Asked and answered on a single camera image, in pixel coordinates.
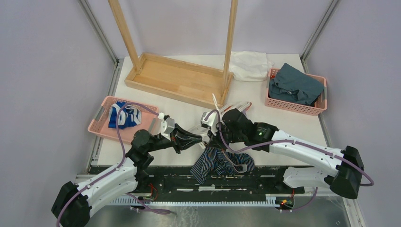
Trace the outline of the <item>navy striped boxer underwear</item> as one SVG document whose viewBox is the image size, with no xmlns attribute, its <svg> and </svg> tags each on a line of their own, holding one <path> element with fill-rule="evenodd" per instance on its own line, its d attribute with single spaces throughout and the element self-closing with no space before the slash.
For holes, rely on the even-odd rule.
<svg viewBox="0 0 401 227">
<path fill-rule="evenodd" d="M 255 170 L 254 159 L 246 153 L 231 153 L 220 148 L 207 147 L 190 169 L 190 174 L 203 184 L 206 177 L 217 175 L 239 175 Z"/>
</svg>

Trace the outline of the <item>white plastic clip hanger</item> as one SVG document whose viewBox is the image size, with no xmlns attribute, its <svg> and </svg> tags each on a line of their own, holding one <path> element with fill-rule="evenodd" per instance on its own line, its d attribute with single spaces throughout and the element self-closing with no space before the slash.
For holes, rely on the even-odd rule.
<svg viewBox="0 0 401 227">
<path fill-rule="evenodd" d="M 214 107 L 216 107 L 217 110 L 219 110 L 219 116 L 220 116 L 219 122 L 222 122 L 222 116 L 224 114 L 226 114 L 229 110 L 237 109 L 240 112 L 246 113 L 246 111 L 252 106 L 251 102 L 234 102 L 234 103 L 226 104 L 223 107 L 218 107 L 217 99 L 214 94 L 212 94 L 212 98 L 213 98 Z M 209 141 L 208 129 L 202 128 L 201 123 L 199 123 L 198 125 L 195 125 L 194 127 L 190 128 L 189 132 L 201 135 L 202 142 L 199 143 L 199 145 L 201 148 L 206 148 L 206 145 L 208 144 L 208 141 Z"/>
</svg>

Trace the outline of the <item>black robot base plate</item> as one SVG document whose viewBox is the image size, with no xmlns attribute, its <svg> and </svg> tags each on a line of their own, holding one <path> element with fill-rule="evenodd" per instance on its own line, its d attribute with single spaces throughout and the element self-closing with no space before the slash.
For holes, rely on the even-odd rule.
<svg viewBox="0 0 401 227">
<path fill-rule="evenodd" d="M 304 194 L 303 187 L 290 188 L 280 181 L 282 166 L 260 166 L 240 175 L 210 173 L 204 183 L 190 174 L 188 166 L 151 166 L 148 177 L 133 191 L 152 195 L 157 202 L 262 202 L 266 195 Z"/>
</svg>

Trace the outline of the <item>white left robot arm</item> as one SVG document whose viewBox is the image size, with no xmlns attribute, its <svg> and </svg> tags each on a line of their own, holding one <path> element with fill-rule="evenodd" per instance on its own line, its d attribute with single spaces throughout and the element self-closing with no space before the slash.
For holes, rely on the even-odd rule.
<svg viewBox="0 0 401 227">
<path fill-rule="evenodd" d="M 131 148 L 117 164 L 96 176 L 74 184 L 65 183 L 51 208 L 58 227 L 83 227 L 102 207 L 132 192 L 144 192 L 149 185 L 145 169 L 154 160 L 152 151 L 173 148 L 177 154 L 202 142 L 202 137 L 175 124 L 168 133 L 153 135 L 138 130 Z"/>
</svg>

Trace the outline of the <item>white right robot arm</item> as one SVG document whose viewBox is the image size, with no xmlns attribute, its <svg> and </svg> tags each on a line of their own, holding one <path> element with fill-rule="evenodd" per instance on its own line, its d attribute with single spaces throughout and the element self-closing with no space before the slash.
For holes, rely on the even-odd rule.
<svg viewBox="0 0 401 227">
<path fill-rule="evenodd" d="M 210 142 L 223 150 L 241 154 L 248 150 L 265 151 L 297 159 L 309 167 L 287 167 L 274 178 L 273 187 L 279 193 L 290 188 L 327 188 L 338 196 L 357 199 L 361 187 L 374 182 L 364 171 L 365 167 L 357 148 L 344 149 L 316 145 L 294 137 L 278 127 L 252 122 L 238 109 L 224 115 L 218 110 L 203 114 L 201 125 L 209 130 Z"/>
</svg>

